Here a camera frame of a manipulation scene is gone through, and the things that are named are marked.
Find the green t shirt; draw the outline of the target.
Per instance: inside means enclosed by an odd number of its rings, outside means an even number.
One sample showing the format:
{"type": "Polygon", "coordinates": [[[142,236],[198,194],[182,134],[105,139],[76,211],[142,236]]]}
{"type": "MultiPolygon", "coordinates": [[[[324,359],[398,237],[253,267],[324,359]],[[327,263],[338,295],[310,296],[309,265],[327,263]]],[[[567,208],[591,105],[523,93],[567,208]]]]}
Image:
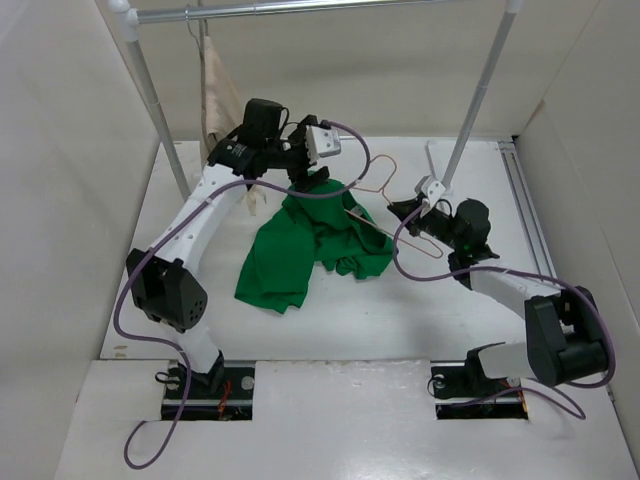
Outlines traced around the green t shirt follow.
{"type": "Polygon", "coordinates": [[[254,307],[285,313],[300,308],[314,266],[357,280],[380,276],[392,260],[388,235],[338,180],[311,190],[323,199],[287,196],[256,233],[241,268],[234,297],[254,307]]]}

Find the pink wire hanger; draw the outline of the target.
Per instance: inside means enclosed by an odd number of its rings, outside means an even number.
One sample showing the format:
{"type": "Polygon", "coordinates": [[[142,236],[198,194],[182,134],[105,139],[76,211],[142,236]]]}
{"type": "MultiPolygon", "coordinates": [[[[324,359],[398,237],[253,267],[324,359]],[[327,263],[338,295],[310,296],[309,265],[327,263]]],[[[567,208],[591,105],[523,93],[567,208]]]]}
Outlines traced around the pink wire hanger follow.
{"type": "MultiPolygon", "coordinates": [[[[354,190],[360,191],[360,192],[379,195],[381,198],[383,198],[385,200],[386,204],[388,206],[390,206],[392,201],[391,201],[390,197],[387,194],[387,187],[389,186],[391,180],[394,178],[394,176],[397,173],[398,163],[392,156],[390,156],[388,154],[375,155],[372,158],[371,163],[375,163],[378,160],[389,161],[391,163],[391,165],[392,165],[392,169],[391,169],[389,175],[387,176],[387,178],[384,180],[384,182],[377,188],[367,188],[367,187],[362,187],[362,186],[356,186],[356,187],[354,187],[354,190]]],[[[422,240],[423,242],[427,242],[428,244],[430,244],[432,247],[435,248],[436,252],[433,253],[433,252],[431,252],[429,250],[425,250],[424,248],[418,246],[415,242],[404,240],[402,238],[399,239],[399,242],[404,244],[405,246],[410,247],[411,249],[413,249],[415,251],[420,252],[421,254],[424,254],[424,255],[432,258],[432,259],[441,259],[444,256],[444,251],[439,246],[437,246],[436,243],[433,240],[427,239],[422,234],[420,234],[418,236],[418,239],[422,240]]]]}

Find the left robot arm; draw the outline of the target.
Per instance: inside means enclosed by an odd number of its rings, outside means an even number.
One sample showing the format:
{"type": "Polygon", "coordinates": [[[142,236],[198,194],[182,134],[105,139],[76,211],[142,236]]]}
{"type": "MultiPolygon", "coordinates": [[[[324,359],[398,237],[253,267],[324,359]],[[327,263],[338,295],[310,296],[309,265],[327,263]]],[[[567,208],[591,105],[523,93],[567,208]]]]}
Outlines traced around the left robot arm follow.
{"type": "Polygon", "coordinates": [[[281,104],[250,100],[239,126],[217,141],[202,177],[176,218],[146,251],[132,250],[126,260],[136,277],[134,305],[160,324],[189,361],[179,375],[201,396],[222,387],[224,358],[204,325],[208,296],[197,273],[213,234],[251,188],[270,169],[286,171],[295,190],[307,193],[329,177],[327,168],[310,169],[321,158],[341,151],[338,133],[328,121],[306,116],[289,134],[281,104]]]}

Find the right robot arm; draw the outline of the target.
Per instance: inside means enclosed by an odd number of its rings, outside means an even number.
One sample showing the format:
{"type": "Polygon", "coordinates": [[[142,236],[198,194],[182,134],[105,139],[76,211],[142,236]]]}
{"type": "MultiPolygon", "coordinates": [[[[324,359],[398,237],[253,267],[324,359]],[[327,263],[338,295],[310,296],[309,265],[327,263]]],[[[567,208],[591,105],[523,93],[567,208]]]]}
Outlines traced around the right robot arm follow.
{"type": "Polygon", "coordinates": [[[484,203],[467,199],[446,213],[418,195],[388,209],[400,230],[412,236],[426,233],[451,250],[446,273],[424,277],[401,269],[400,274],[421,283],[453,279],[516,314],[525,327],[525,340],[516,352],[526,359],[531,379],[548,387],[596,389],[614,378],[613,341],[591,292],[502,264],[488,244],[491,222],[484,203]]]}

